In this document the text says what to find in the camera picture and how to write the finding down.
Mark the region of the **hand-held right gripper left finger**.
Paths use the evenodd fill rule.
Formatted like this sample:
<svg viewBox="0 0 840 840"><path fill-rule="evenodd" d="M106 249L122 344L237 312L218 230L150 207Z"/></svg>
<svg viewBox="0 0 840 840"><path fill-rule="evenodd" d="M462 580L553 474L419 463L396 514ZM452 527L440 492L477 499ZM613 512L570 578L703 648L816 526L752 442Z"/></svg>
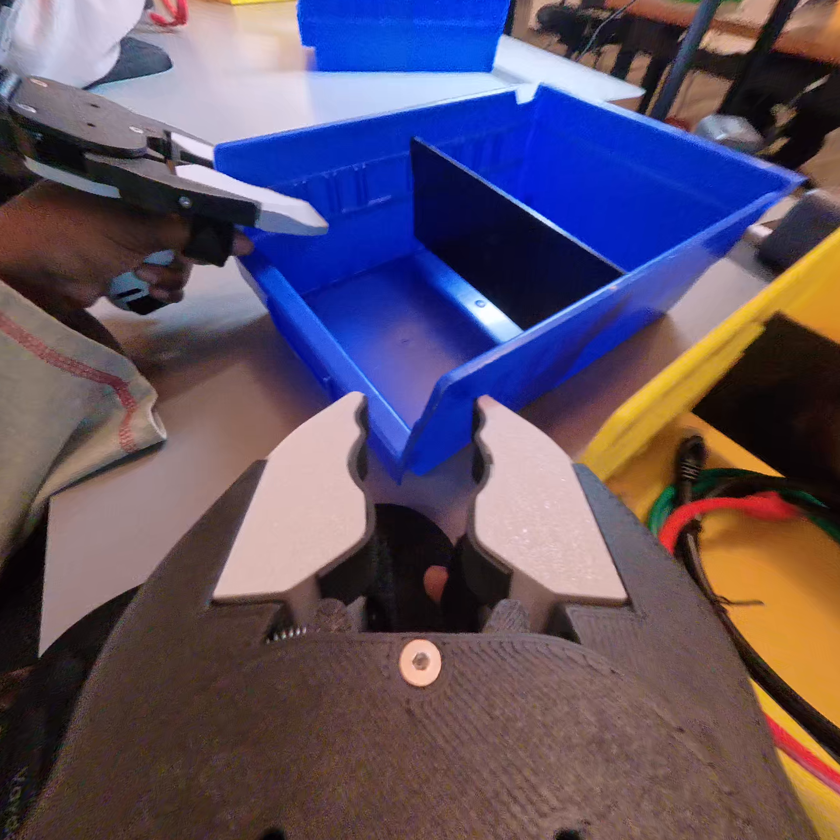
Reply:
<svg viewBox="0 0 840 840"><path fill-rule="evenodd" d="M351 392L291 432L267 456L216 582L217 604L314 607L320 579L373 534L359 457L366 397Z"/></svg>

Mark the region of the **dark grey box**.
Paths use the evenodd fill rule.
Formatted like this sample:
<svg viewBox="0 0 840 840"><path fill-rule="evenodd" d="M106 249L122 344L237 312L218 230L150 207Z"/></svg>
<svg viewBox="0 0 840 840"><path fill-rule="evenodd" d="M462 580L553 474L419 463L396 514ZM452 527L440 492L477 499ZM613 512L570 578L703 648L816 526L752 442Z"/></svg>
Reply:
<svg viewBox="0 0 840 840"><path fill-rule="evenodd" d="M803 194L757 248L757 260L781 273L839 229L838 195L824 190Z"/></svg>

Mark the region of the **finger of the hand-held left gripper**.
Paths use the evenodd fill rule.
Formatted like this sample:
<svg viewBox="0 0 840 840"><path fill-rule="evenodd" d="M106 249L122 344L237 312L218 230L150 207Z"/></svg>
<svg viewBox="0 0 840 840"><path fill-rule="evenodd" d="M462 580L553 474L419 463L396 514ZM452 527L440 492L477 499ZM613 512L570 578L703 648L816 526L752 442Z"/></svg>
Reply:
<svg viewBox="0 0 840 840"><path fill-rule="evenodd" d="M181 164L175 173L182 180L229 193L256 206L256 221L248 226L274 234L325 235L329 223L309 203L268 188L241 182L234 177L199 164Z"/></svg>
<svg viewBox="0 0 840 840"><path fill-rule="evenodd" d="M215 167L214 150L212 144L180 130L163 131L163 158L168 167Z"/></svg>

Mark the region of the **person's left hand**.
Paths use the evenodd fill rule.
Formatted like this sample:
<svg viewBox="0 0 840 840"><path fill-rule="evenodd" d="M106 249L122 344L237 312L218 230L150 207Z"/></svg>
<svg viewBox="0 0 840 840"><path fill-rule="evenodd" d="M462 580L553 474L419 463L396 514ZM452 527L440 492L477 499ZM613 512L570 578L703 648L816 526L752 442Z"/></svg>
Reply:
<svg viewBox="0 0 840 840"><path fill-rule="evenodd" d="M184 298L193 270L190 225L53 182L1 208L2 282L57 320L92 307L113 278L136 272L152 298Z"/></svg>

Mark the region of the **yellow plastic bin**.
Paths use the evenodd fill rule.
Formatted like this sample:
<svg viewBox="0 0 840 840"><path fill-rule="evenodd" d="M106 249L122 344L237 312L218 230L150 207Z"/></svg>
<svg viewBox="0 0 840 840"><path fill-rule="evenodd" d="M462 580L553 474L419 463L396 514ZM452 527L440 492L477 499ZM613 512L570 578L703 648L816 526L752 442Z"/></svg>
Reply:
<svg viewBox="0 0 840 840"><path fill-rule="evenodd" d="M680 505L669 489L678 445L691 434L703 438L707 466L696 493L727 500L700 510L701 569L712 593L755 654L838 726L838 502L812 491L834 515L809 516L806 492L796 489L817 486L838 498L838 485L782 475L693 412L776 315L838 344L838 233L637 389L582 460L657 537ZM755 475L784 478L774 492L800 507L783 521L735 507L736 496L763 493L739 484Z"/></svg>

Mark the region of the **black pole clamp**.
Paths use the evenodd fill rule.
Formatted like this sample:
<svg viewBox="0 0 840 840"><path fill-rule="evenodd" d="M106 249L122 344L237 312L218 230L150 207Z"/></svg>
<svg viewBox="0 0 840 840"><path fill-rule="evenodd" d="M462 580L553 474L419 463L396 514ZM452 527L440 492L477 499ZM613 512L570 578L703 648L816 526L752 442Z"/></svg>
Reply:
<svg viewBox="0 0 840 840"><path fill-rule="evenodd" d="M722 145L745 154L761 152L767 139L744 117L726 113L712 113L702 118L694 128L694 134L704 140Z"/></svg>

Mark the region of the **black bin divider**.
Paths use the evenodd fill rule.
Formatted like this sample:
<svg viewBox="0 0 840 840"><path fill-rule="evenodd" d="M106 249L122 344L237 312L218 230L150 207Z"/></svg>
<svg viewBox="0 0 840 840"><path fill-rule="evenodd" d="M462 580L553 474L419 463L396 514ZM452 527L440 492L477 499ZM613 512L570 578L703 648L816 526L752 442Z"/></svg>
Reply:
<svg viewBox="0 0 840 840"><path fill-rule="evenodd" d="M693 410L784 476L838 485L839 347L773 316Z"/></svg>
<svg viewBox="0 0 840 840"><path fill-rule="evenodd" d="M413 234L461 279L468 304L501 318L502 341L624 276L561 227L456 162L411 140Z"/></svg>

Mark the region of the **grey desk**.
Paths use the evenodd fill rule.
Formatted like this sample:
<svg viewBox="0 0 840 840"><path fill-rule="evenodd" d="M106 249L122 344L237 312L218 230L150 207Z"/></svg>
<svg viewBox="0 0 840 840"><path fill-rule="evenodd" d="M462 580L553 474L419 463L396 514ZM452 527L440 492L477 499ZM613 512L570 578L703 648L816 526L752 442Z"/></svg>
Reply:
<svg viewBox="0 0 840 840"><path fill-rule="evenodd" d="M521 410L575 459L635 391L771 281L739 242L670 310ZM236 264L197 268L184 302L139 318L93 309L159 396L168 434L53 497L38 652L139 585L255 460L328 403Z"/></svg>

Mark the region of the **wooden table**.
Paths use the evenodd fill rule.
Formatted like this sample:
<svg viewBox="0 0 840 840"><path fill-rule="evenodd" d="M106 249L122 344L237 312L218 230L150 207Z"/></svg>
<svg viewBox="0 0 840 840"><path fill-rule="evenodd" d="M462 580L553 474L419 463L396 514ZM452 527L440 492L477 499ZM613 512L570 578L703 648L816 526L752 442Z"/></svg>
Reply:
<svg viewBox="0 0 840 840"><path fill-rule="evenodd" d="M777 2L722 2L709 28L724 35L758 41ZM660 24L688 28L699 13L700 3L666 1L607 1L616 11L628 5L627 13ZM794 2L794 10L773 42L773 50L835 67L839 64L838 2Z"/></svg>

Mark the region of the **blue plastic bin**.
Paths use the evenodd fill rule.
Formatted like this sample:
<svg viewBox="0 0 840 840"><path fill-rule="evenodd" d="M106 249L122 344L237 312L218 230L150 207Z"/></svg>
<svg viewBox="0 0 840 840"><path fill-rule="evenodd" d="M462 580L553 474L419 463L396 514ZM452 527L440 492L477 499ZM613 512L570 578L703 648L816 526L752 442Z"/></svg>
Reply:
<svg viewBox="0 0 840 840"><path fill-rule="evenodd" d="M490 72L509 1L299 1L301 43L326 72Z"/></svg>
<svg viewBox="0 0 840 840"><path fill-rule="evenodd" d="M502 341L500 314L415 239L411 140L546 217L624 276ZM395 480L465 447L473 403L519 410L664 316L802 175L538 87L223 143L217 167L310 203L327 234L252 230L241 261L332 399L367 396Z"/></svg>

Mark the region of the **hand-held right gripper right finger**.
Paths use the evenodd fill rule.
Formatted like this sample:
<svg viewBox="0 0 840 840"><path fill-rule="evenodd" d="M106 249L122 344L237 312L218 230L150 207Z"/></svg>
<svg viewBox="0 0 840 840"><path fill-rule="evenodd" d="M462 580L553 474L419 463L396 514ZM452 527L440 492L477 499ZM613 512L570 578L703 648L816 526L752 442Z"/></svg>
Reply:
<svg viewBox="0 0 840 840"><path fill-rule="evenodd" d="M624 606L627 591L572 459L493 397L476 400L467 582L491 606Z"/></svg>

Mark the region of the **person's left forearm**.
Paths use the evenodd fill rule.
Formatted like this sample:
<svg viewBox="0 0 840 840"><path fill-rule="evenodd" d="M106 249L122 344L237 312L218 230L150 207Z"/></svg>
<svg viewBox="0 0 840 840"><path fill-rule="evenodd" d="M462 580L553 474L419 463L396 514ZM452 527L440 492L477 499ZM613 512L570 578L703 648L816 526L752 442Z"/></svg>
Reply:
<svg viewBox="0 0 840 840"><path fill-rule="evenodd" d="M157 403L128 358L2 283L2 565L55 494L166 440Z"/></svg>

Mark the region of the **black light stand pole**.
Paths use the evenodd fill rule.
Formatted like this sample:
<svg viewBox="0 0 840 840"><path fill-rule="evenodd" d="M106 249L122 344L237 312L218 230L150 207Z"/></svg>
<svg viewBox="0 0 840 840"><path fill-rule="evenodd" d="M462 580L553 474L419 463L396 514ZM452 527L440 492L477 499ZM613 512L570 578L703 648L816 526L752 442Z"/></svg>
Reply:
<svg viewBox="0 0 840 840"><path fill-rule="evenodd" d="M679 51L671 63L658 97L648 113L651 119L666 121L691 69L700 43L706 36L720 5L721 1L703 1L699 4L680 41Z"/></svg>

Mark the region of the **thick black pole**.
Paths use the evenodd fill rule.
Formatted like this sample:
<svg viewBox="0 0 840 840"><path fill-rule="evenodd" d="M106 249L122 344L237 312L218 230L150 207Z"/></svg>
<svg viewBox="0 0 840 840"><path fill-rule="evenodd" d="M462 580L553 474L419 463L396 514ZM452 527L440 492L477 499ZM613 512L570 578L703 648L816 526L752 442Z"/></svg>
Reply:
<svg viewBox="0 0 840 840"><path fill-rule="evenodd" d="M759 31L754 46L746 55L740 69L732 79L728 92L721 101L719 112L731 114L732 110L738 106L751 78L762 68L799 3L799 1L778 1L773 5L766 22Z"/></svg>

